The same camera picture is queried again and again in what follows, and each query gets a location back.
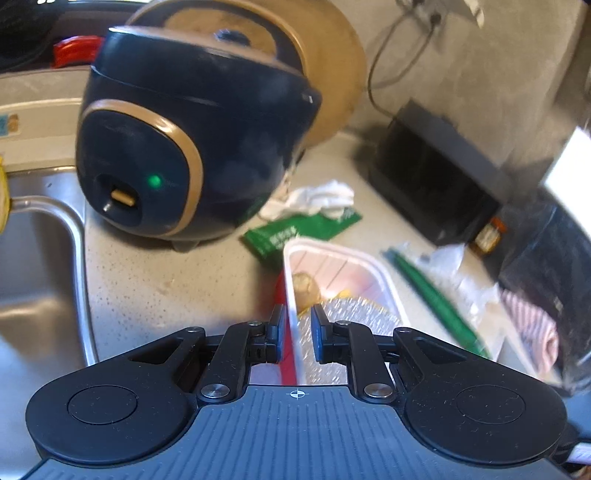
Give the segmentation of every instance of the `dark blue rice cooker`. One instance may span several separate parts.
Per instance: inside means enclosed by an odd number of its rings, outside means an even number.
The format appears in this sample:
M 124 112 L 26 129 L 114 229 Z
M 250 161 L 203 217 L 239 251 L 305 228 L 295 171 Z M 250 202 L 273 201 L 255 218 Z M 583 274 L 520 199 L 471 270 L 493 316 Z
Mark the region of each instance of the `dark blue rice cooker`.
M 80 185 L 129 233 L 217 238 L 267 201 L 319 106 L 304 76 L 249 47 L 111 28 L 80 114 Z

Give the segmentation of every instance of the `pink striped towel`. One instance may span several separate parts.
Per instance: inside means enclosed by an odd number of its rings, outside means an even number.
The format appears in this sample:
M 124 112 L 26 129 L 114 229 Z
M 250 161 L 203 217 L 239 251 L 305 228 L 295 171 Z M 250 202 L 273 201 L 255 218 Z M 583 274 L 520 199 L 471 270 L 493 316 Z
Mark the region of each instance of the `pink striped towel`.
M 556 322 L 540 307 L 509 290 L 503 290 L 501 300 L 529 350 L 534 367 L 539 374 L 547 373 L 558 358 Z

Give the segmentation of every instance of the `red object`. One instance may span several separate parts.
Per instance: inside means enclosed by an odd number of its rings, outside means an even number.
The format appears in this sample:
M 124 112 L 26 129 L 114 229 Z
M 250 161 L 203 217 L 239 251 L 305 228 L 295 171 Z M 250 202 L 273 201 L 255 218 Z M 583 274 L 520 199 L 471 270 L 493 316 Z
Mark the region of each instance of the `red object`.
M 491 219 L 491 225 L 495 227 L 498 231 L 500 231 L 500 233 L 502 233 L 503 235 L 507 233 L 507 226 L 503 223 L 503 220 L 501 220 L 500 218 L 493 217 Z
M 287 293 L 285 292 L 285 272 L 277 278 L 275 284 L 275 304 L 285 305 L 287 307 Z M 283 345 L 283 359 L 279 362 L 281 372 L 281 385 L 297 385 L 296 363 L 294 361 L 294 352 L 291 346 L 290 323 L 287 321 L 285 326 L 285 344 Z
M 72 64 L 94 62 L 104 40 L 103 37 L 83 35 L 56 43 L 53 45 L 52 68 L 59 69 Z

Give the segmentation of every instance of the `green indicator light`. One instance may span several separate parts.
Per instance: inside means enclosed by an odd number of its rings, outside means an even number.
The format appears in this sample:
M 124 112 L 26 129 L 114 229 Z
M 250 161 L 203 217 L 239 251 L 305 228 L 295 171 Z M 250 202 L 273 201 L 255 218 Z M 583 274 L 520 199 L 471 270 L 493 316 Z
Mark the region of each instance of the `green indicator light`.
M 162 177 L 160 175 L 150 175 L 148 185 L 153 189 L 159 189 L 162 186 Z

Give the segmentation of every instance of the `speckled countertop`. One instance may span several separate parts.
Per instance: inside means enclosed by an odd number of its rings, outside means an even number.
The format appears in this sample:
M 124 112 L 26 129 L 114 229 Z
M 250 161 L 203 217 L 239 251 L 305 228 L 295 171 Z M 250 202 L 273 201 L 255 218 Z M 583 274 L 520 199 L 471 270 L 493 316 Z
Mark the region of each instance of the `speckled countertop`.
M 369 154 L 364 153 L 355 137 L 338 134 L 308 151 L 293 186 L 338 179 L 353 187 L 355 208 L 363 220 L 335 237 L 333 242 L 337 244 L 376 258 L 382 250 L 404 242 L 416 252 L 432 251 L 432 244 L 383 201 L 360 174 L 359 160 Z M 254 218 L 226 238 L 179 254 L 167 242 L 116 230 L 88 208 L 87 283 L 100 359 L 190 325 L 203 326 L 208 334 L 215 335 L 232 323 L 266 318 L 272 309 L 277 275 L 262 267 L 239 240 L 248 228 L 262 224 Z M 387 268 L 411 324 L 452 342 L 405 281 L 392 267 Z M 470 274 L 482 286 L 492 284 L 482 264 L 470 253 L 466 254 L 462 273 Z M 521 342 L 504 311 L 494 307 L 485 319 L 479 328 L 485 342 L 498 351 L 503 339 L 509 337 L 512 352 L 518 350 L 515 355 L 519 363 L 527 364 Z

